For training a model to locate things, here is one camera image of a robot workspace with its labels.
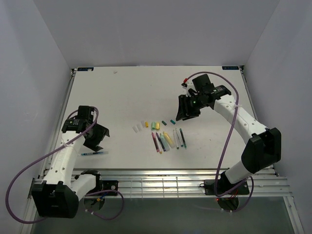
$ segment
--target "gray wall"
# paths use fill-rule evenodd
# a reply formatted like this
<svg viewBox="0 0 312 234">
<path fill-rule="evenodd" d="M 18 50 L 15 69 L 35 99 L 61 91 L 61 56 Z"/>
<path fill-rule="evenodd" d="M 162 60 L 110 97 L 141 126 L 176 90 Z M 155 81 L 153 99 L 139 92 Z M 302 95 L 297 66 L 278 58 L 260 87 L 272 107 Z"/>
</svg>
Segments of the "gray wall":
<svg viewBox="0 0 312 234">
<path fill-rule="evenodd" d="M 306 233 L 312 233 L 312 1 L 281 0 L 246 64 L 260 121 L 282 132 L 282 160 Z"/>
<path fill-rule="evenodd" d="M 5 191 L 46 150 L 70 69 L 32 0 L 0 0 L 0 32 L 0 230 L 15 234 L 20 224 L 5 208 Z M 26 171 L 12 189 L 11 206 L 20 218 L 39 168 Z"/>
<path fill-rule="evenodd" d="M 279 0 L 34 0 L 71 68 L 245 64 Z"/>
</svg>

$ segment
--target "white tabletop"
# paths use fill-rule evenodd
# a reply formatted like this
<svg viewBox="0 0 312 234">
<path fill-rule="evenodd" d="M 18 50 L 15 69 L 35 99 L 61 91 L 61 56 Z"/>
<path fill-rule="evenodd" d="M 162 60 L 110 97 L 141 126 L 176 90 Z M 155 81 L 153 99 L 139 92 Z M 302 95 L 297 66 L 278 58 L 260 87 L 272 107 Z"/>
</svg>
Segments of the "white tabletop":
<svg viewBox="0 0 312 234">
<path fill-rule="evenodd" d="M 248 94 L 239 70 L 222 70 L 221 66 L 146 66 L 95 67 L 77 72 L 66 107 L 65 118 L 80 105 L 99 109 L 98 123 L 110 131 L 101 146 L 104 155 L 78 156 L 76 169 L 214 169 L 217 167 L 230 124 L 211 108 L 201 115 L 173 125 L 178 96 L 184 93 L 183 80 L 198 71 L 211 71 L 230 80 L 239 91 L 240 104 L 253 115 Z M 215 86 L 231 88 L 219 77 L 209 75 Z M 132 127 L 149 122 L 149 128 L 135 133 Z M 182 128 L 187 149 L 156 152 L 151 136 L 152 121 L 160 124 L 159 133 L 172 137 L 174 128 Z M 222 168 L 236 164 L 245 144 L 234 130 Z M 80 153 L 90 152 L 82 147 Z"/>
</svg>

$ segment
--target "black bracket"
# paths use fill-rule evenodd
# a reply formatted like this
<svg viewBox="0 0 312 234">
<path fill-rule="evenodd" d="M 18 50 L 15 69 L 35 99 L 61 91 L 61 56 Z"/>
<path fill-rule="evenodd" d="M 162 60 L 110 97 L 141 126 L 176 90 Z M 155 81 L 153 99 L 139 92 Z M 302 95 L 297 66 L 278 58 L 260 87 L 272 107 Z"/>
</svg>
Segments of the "black bracket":
<svg viewBox="0 0 312 234">
<path fill-rule="evenodd" d="M 118 180 L 102 180 L 103 190 L 118 191 Z M 117 196 L 118 193 L 109 192 L 105 196 Z"/>
<path fill-rule="evenodd" d="M 215 180 L 214 179 L 206 179 L 204 180 L 204 183 L 201 183 L 200 188 L 204 188 L 205 189 L 205 195 L 215 195 L 214 192 L 214 187 L 215 187 Z M 217 189 L 218 194 L 222 194 L 225 191 L 222 191 L 220 188 Z M 230 195 L 248 195 L 249 194 L 249 188 L 248 188 L 248 184 L 245 181 L 241 186 L 239 186 L 237 188 L 237 190 L 233 190 L 232 192 L 230 192 Z"/>
</svg>

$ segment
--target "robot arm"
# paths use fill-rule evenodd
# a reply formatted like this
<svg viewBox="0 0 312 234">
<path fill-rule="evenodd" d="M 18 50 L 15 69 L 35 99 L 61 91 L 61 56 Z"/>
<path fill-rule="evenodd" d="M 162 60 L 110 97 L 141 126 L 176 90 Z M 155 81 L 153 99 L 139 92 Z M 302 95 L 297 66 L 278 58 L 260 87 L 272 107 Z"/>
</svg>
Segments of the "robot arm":
<svg viewBox="0 0 312 234">
<path fill-rule="evenodd" d="M 187 120 L 200 115 L 200 109 L 211 107 L 232 123 L 235 112 L 235 99 L 223 85 L 215 87 L 207 74 L 198 76 L 182 84 L 187 89 L 179 96 L 179 110 L 176 120 Z M 281 133 L 268 129 L 238 107 L 235 129 L 243 138 L 246 147 L 241 160 L 221 174 L 218 191 L 224 192 L 250 175 L 278 162 L 281 159 Z"/>
<path fill-rule="evenodd" d="M 93 123 L 89 106 L 79 106 L 77 116 L 65 121 L 62 128 L 61 145 L 77 137 Z M 41 217 L 73 218 L 78 210 L 79 201 L 91 190 L 102 189 L 99 173 L 86 171 L 71 183 L 72 173 L 77 155 L 82 145 L 91 150 L 102 149 L 98 144 L 104 136 L 109 136 L 109 130 L 95 124 L 85 135 L 58 151 L 53 157 L 50 170 L 41 184 L 34 184 L 32 196 Z"/>
</svg>

